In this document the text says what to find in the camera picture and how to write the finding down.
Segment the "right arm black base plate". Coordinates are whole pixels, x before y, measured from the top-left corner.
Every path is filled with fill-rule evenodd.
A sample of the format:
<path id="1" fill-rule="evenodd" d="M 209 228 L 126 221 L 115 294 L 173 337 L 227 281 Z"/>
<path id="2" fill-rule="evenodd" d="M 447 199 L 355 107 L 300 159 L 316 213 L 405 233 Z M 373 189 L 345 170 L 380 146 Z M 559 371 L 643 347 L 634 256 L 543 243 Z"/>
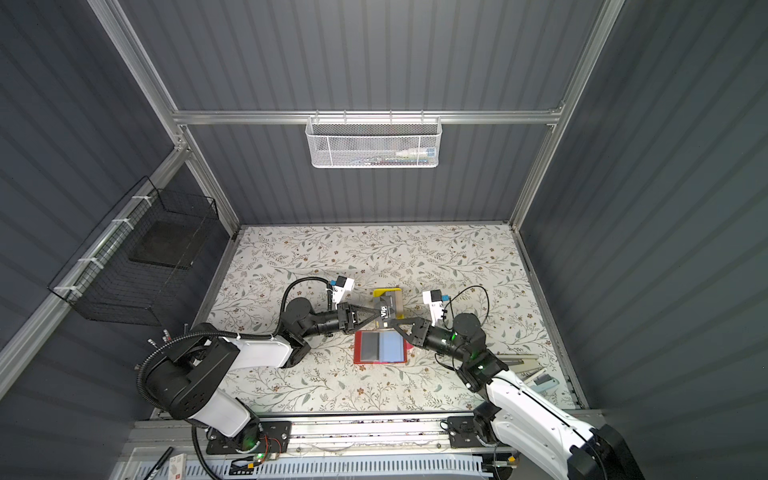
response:
<path id="1" fill-rule="evenodd" d="M 453 415 L 439 422 L 440 428 L 449 437 L 453 449 L 498 448 L 505 451 L 517 451 L 518 446 L 504 442 L 498 435 L 502 417 L 493 420 L 474 415 Z"/>

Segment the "red leather card holder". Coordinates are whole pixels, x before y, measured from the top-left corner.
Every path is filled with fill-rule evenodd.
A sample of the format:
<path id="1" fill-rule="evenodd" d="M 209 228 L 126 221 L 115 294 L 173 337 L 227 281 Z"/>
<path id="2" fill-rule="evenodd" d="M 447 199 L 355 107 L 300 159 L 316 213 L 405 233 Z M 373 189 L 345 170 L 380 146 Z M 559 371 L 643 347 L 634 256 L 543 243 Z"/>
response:
<path id="1" fill-rule="evenodd" d="M 354 358 L 357 365 L 404 364 L 412 346 L 394 330 L 363 330 L 355 334 Z"/>

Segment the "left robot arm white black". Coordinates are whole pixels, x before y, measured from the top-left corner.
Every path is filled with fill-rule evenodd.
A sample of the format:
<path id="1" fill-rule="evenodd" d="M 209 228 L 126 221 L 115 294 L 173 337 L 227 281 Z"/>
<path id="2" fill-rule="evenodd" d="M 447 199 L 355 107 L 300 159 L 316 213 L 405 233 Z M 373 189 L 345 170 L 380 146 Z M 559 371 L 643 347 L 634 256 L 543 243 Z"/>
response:
<path id="1" fill-rule="evenodd" d="M 256 427 L 257 415 L 227 394 L 233 371 L 296 366 L 311 350 L 309 337 L 351 335 L 380 318 L 375 308 L 342 302 L 317 312 L 310 301 L 291 300 L 272 334 L 240 334 L 205 323 L 157 348 L 139 366 L 137 390 L 155 408 L 177 420 L 234 438 Z"/>

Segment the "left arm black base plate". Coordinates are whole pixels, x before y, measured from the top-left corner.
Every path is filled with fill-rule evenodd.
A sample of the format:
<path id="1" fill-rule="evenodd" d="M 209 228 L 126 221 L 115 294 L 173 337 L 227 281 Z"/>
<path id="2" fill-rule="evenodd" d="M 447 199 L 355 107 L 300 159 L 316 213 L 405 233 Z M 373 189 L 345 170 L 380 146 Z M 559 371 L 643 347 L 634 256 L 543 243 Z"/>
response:
<path id="1" fill-rule="evenodd" d="M 217 430 L 208 436 L 206 453 L 209 455 L 261 455 L 287 452 L 293 424 L 290 421 L 261 421 L 248 424 L 234 437 L 226 437 Z"/>

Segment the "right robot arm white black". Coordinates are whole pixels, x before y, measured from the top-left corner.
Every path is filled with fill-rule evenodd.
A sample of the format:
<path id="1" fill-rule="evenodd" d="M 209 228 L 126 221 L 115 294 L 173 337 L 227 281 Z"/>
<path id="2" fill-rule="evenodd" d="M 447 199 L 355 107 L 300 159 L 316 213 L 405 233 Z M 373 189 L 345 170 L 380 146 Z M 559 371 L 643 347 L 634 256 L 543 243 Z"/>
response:
<path id="1" fill-rule="evenodd" d="M 566 413 L 511 371 L 487 346 L 476 315 L 458 315 L 450 330 L 421 317 L 395 319 L 390 326 L 412 346 L 459 362 L 459 379 L 484 398 L 473 411 L 483 441 L 515 448 L 554 479 L 644 477 L 615 428 L 596 428 Z"/>

